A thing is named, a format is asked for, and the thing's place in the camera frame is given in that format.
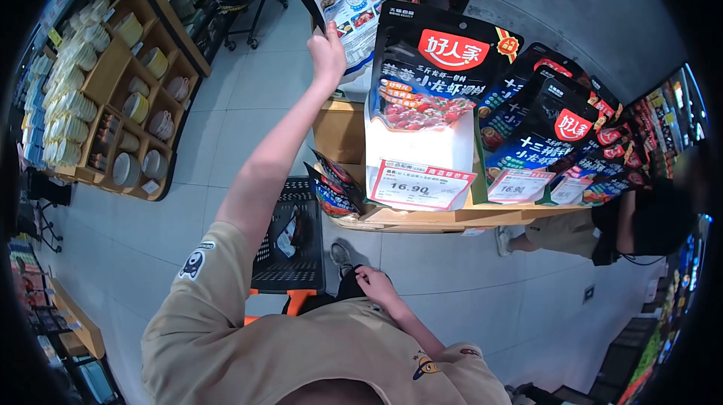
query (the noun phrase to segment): cartoon patch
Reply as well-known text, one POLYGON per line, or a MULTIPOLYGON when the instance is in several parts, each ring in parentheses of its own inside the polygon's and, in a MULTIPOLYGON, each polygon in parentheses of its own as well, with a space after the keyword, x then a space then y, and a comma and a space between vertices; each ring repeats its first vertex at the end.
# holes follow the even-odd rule
POLYGON ((216 248, 216 242, 213 242, 212 240, 204 240, 198 244, 196 250, 213 250, 214 248, 216 248))
POLYGON ((474 355, 474 356, 479 356, 480 358, 482 358, 482 354, 479 353, 478 351, 476 351, 475 349, 467 349, 467 348, 465 348, 465 349, 461 349, 459 352, 460 352, 462 355, 474 355))
POLYGON ((181 279, 188 278, 193 282, 196 281, 196 278, 198 278, 198 274, 201 273, 201 268, 203 268, 203 264, 205 262, 206 254, 200 250, 194 251, 191 253, 191 256, 188 256, 185 265, 178 273, 178 277, 181 279))
POLYGON ((414 373, 412 380, 419 380, 419 377, 424 374, 435 374, 438 372, 440 372, 440 370, 437 367, 437 364, 429 359, 429 356, 423 356, 419 358, 419 368, 414 373))

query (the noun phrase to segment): shopping basket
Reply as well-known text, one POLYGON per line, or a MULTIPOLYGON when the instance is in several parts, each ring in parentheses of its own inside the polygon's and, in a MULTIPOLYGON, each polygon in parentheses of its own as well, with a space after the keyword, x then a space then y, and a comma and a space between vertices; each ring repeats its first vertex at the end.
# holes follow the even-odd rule
MULTIPOLYGON (((304 300, 326 290, 321 207, 307 176, 289 177, 276 202, 269 229, 254 259, 251 295, 287 294, 289 315, 296 315, 304 300), (294 206, 306 220, 307 236, 291 258, 278 249, 276 238, 291 220, 294 206)), ((258 317, 246 316, 244 324, 258 317)))

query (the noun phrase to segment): wall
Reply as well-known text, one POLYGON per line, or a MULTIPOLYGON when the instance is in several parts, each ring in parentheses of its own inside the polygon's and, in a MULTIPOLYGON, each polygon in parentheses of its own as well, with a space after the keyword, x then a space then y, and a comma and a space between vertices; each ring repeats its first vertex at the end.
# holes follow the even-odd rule
POLYGON ((574 59, 624 104, 687 59, 661 0, 470 0, 465 14, 574 59))

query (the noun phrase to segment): price label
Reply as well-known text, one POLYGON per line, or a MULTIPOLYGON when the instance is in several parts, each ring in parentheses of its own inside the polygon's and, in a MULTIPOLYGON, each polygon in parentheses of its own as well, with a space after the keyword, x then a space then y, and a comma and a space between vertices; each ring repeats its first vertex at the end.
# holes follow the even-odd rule
POLYGON ((372 200, 398 209, 449 211, 452 202, 467 190, 476 176, 476 173, 382 159, 372 200))
POLYGON ((467 228, 462 233, 463 236, 472 237, 472 236, 479 236, 483 232, 485 232, 486 229, 484 228, 467 228))
POLYGON ((160 185, 154 180, 150 180, 141 186, 141 189, 145 190, 149 195, 160 188, 160 185))
POLYGON ((565 177, 550 194, 557 204, 574 204, 582 201, 582 194, 590 187, 592 180, 586 178, 565 177))
POLYGON ((140 48, 141 48, 141 47, 143 47, 143 41, 139 41, 138 44, 136 44, 135 46, 133 46, 133 49, 131 50, 131 52, 133 52, 133 56, 134 56, 134 57, 135 57, 136 55, 138 55, 138 51, 140 51, 140 48))
POLYGON ((111 8, 110 10, 108 10, 108 12, 103 17, 103 22, 108 22, 108 20, 111 18, 111 16, 113 16, 114 12, 116 12, 115 8, 111 8))
POLYGON ((60 48, 60 46, 63 45, 63 39, 58 33, 58 30, 55 30, 55 27, 51 27, 50 31, 48 32, 48 38, 55 44, 56 48, 60 48))
POLYGON ((535 195, 542 192, 553 177, 553 172, 505 168, 487 191, 487 199, 500 203, 534 201, 535 195))

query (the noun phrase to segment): tile floor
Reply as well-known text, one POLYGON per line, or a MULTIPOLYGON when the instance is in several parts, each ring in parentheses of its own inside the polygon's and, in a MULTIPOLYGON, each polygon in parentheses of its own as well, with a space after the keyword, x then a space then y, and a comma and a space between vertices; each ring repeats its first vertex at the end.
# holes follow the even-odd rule
MULTIPOLYGON (((219 51, 190 110, 166 199, 140 201, 77 184, 69 207, 50 210, 65 238, 63 251, 44 250, 38 258, 101 328, 128 403, 148 402, 140 383, 140 337, 148 320, 235 172, 310 82, 309 30, 299 0, 290 0, 286 11, 269 0, 259 48, 249 51, 239 38, 236 51, 219 51)), ((307 140, 313 146, 311 134, 307 140)), ((292 175, 304 174, 302 160, 310 157, 303 148, 292 175)), ((594 268, 581 257, 545 250, 499 257, 492 231, 472 238, 381 234, 324 219, 323 232, 327 249, 343 239, 356 262, 384 270, 443 343, 472 341, 501 382, 534 381, 551 390, 563 383, 589 390, 607 345, 639 312, 655 272, 624 261, 594 268), (595 297, 583 305, 583 290, 592 284, 595 297)), ((338 287, 329 268, 328 290, 338 287)), ((252 297, 248 313, 279 312, 284 301, 252 297)))

